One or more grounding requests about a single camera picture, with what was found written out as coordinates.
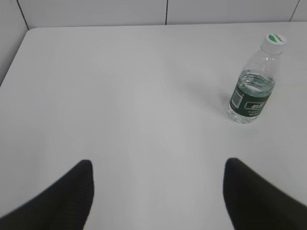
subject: bottle cap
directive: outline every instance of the bottle cap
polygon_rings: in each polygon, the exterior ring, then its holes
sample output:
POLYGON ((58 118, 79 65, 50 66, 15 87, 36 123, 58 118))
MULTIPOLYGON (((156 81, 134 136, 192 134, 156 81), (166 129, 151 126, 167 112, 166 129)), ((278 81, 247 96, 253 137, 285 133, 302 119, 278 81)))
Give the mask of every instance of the bottle cap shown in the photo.
POLYGON ((287 39, 279 34, 268 34, 265 36, 261 49, 269 54, 281 54, 283 47, 287 44, 287 39))

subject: white wall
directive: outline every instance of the white wall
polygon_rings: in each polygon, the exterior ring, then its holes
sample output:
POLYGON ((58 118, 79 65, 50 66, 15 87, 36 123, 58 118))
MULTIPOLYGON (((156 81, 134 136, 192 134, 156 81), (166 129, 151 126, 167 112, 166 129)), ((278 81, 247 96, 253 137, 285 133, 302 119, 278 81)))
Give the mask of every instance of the white wall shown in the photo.
POLYGON ((19 0, 30 28, 164 24, 166 0, 19 0))
POLYGON ((291 21, 307 21, 307 0, 300 0, 291 21))
POLYGON ((167 24, 287 22, 297 1, 168 0, 167 24))
POLYGON ((26 31, 16 0, 0 0, 0 83, 26 31))

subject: table surface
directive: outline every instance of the table surface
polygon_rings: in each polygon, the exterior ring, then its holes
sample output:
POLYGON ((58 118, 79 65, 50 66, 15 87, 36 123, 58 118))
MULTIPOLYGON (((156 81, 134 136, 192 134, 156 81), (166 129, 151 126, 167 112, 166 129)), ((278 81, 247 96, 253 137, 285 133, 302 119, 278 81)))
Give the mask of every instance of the table surface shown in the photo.
POLYGON ((307 23, 30 30, 0 88, 0 215, 81 159, 88 230, 233 229, 224 164, 238 157, 307 204, 307 23), (261 116, 223 113, 268 33, 288 38, 261 116))

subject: plastic water bottle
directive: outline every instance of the plastic water bottle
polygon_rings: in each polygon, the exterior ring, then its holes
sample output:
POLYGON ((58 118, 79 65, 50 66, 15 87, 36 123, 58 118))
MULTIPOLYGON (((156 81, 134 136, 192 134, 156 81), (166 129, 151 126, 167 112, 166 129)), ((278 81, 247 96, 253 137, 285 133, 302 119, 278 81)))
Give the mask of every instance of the plastic water bottle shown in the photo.
POLYGON ((226 114, 236 122, 254 121, 265 106, 279 70, 279 55, 287 40, 279 34, 265 36, 260 50, 244 66, 226 114))

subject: bottle label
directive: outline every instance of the bottle label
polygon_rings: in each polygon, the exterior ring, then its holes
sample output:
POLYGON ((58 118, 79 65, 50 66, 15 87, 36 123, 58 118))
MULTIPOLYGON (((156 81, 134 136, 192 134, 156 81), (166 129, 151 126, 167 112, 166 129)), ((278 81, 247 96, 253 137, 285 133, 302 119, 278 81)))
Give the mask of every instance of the bottle label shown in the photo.
POLYGON ((241 116, 258 116, 269 97, 270 95, 266 97, 254 97, 248 95, 244 93, 237 84, 230 99, 230 107, 241 116))

